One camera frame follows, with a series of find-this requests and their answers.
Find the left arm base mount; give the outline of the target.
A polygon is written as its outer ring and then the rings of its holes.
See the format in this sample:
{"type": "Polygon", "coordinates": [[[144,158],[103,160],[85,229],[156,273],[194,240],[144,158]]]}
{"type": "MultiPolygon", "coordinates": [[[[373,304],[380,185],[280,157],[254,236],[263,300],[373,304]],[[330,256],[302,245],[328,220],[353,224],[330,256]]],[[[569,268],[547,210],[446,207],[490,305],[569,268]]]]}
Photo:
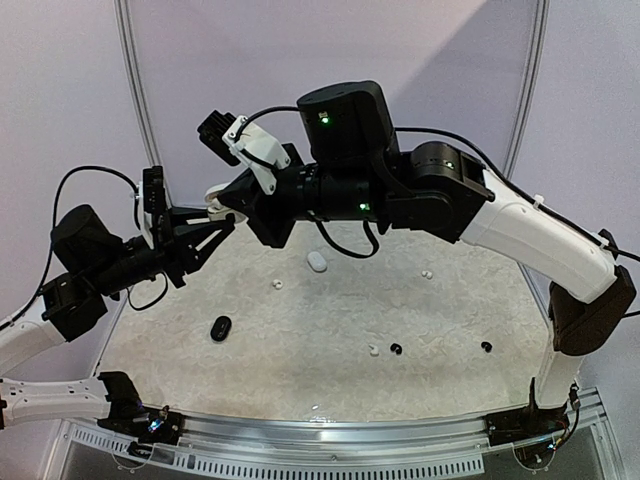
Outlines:
{"type": "Polygon", "coordinates": [[[136,437],[143,444],[178,444],[185,421],[182,414],[167,405],[161,409],[145,406],[124,372],[102,372],[98,380],[106,388],[109,403],[108,416],[97,420],[100,428],[136,437]]]}

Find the white earbud charging case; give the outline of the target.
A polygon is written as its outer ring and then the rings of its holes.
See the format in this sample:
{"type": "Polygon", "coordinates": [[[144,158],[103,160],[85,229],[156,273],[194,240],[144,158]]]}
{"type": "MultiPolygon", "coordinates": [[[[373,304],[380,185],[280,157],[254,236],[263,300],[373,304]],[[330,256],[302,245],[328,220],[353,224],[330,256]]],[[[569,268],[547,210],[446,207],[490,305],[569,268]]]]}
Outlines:
{"type": "Polygon", "coordinates": [[[204,201],[206,204],[206,211],[208,219],[213,221],[225,220],[228,215],[234,216],[234,223],[242,223],[246,220],[246,216],[236,210],[225,206],[219,200],[219,196],[222,191],[229,186],[229,182],[217,184],[209,187],[204,195],[204,201]]]}

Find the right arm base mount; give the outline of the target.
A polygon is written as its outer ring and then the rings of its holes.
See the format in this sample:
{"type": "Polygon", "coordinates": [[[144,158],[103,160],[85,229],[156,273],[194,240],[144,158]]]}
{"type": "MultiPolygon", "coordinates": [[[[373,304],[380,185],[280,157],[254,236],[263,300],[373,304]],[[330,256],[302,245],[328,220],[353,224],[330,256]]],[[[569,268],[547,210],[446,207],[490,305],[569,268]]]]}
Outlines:
{"type": "Polygon", "coordinates": [[[483,417],[489,445],[494,447],[562,431],[551,450],[571,438],[579,422],[580,400],[576,382],[569,388],[568,399],[561,407],[541,408],[536,401],[536,381],[531,379],[528,403],[524,407],[498,411],[483,417]]]}

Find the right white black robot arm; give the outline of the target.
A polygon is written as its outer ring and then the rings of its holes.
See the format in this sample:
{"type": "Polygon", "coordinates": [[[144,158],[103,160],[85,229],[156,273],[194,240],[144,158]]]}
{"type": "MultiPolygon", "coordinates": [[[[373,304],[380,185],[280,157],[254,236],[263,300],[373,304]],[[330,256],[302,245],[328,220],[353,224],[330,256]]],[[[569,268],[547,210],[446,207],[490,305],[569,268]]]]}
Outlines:
{"type": "Polygon", "coordinates": [[[312,91],[292,106],[312,162],[258,125],[256,115],[215,112],[199,134],[244,173],[219,194],[264,245],[283,247],[299,220],[318,227],[359,221],[367,236],[423,231],[483,247],[550,280],[552,342],[531,403],[517,427],[537,436],[565,405],[582,359],[610,337],[636,296],[621,251],[607,232],[591,234],[511,184],[465,138],[434,132],[403,152],[381,86],[351,81],[312,91]]]}

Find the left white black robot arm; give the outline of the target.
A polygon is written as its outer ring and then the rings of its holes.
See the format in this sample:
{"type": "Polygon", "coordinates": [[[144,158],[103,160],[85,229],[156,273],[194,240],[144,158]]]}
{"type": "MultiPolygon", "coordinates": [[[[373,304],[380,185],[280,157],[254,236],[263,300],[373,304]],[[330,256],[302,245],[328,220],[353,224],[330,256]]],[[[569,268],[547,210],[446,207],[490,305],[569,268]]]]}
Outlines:
{"type": "MultiPolygon", "coordinates": [[[[107,299],[116,300],[135,285],[163,278],[181,288],[199,271],[235,229],[227,213],[197,222],[197,211],[169,210],[154,220],[150,232],[123,240],[108,231],[88,205],[68,212],[51,232],[51,253],[65,273],[47,281],[33,302],[1,324],[1,371],[93,329],[106,315],[107,299]]],[[[1,426],[64,418],[91,418],[102,427],[128,434],[154,434],[167,414],[152,414],[129,376],[101,373],[79,381],[34,382],[2,378],[1,426]]]]}

